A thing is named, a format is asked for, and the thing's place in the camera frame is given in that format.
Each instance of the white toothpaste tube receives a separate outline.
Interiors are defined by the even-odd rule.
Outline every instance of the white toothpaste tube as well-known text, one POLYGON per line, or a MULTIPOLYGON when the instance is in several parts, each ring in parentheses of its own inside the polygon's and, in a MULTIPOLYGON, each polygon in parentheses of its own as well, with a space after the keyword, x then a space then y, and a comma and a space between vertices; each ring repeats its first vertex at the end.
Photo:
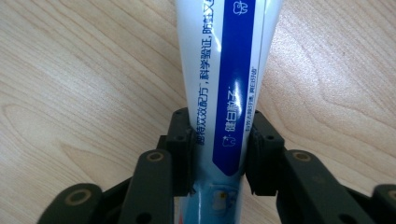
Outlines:
POLYGON ((197 133, 194 193, 178 223, 239 223, 241 177, 282 0, 177 0, 190 123, 197 133))

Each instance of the wooden table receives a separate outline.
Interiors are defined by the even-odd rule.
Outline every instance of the wooden table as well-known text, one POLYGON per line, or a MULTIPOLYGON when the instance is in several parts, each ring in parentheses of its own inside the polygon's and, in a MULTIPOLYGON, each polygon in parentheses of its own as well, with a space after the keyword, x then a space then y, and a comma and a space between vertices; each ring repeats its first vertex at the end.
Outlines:
MULTIPOLYGON (((0 1, 0 223, 109 189, 186 106, 173 0, 0 1)), ((396 1, 285 0, 258 109, 371 194, 396 184, 396 1)), ((249 195, 241 223, 279 223, 249 195)))

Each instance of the screw hole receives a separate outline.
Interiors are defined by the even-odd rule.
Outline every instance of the screw hole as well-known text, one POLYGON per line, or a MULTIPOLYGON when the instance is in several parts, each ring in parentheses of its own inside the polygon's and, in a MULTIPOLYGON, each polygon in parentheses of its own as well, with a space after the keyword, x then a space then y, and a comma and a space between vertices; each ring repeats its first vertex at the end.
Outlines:
POLYGON ((64 202, 70 206, 76 206, 82 203, 87 202, 92 196, 92 193, 88 189, 76 189, 75 191, 71 192, 67 197, 64 199, 64 202))
POLYGON ((388 192, 388 195, 391 199, 396 201, 396 189, 392 189, 388 192))
POLYGON ((141 213, 136 217, 137 224, 148 224, 151 221, 151 215, 149 213, 141 213))
POLYGON ((163 159, 163 154, 161 152, 151 152, 148 154, 147 159, 149 161, 161 161, 163 159))
POLYGON ((354 217, 347 215, 347 214, 341 214, 339 217, 340 217, 341 221, 343 221, 345 224, 357 224, 358 223, 354 217))
POLYGON ((294 152, 293 157, 299 161, 311 161, 311 157, 304 152, 294 152))

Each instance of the logo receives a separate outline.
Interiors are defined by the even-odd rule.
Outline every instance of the logo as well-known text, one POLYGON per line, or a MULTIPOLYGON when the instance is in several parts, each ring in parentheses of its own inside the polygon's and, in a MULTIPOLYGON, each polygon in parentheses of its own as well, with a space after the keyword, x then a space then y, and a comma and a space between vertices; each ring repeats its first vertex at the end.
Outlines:
POLYGON ((233 3, 233 13, 240 16, 248 12, 248 4, 242 1, 236 1, 233 3))
POLYGON ((235 146, 236 139, 234 137, 223 137, 223 146, 224 147, 233 147, 235 146))

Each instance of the blue stripe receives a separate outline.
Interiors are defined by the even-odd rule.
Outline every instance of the blue stripe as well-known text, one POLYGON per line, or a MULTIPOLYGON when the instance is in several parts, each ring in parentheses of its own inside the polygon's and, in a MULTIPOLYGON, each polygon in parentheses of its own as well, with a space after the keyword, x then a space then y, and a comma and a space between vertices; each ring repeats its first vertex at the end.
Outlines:
POLYGON ((245 131, 255 0, 225 1, 224 5, 212 160, 224 174, 234 175, 245 131))

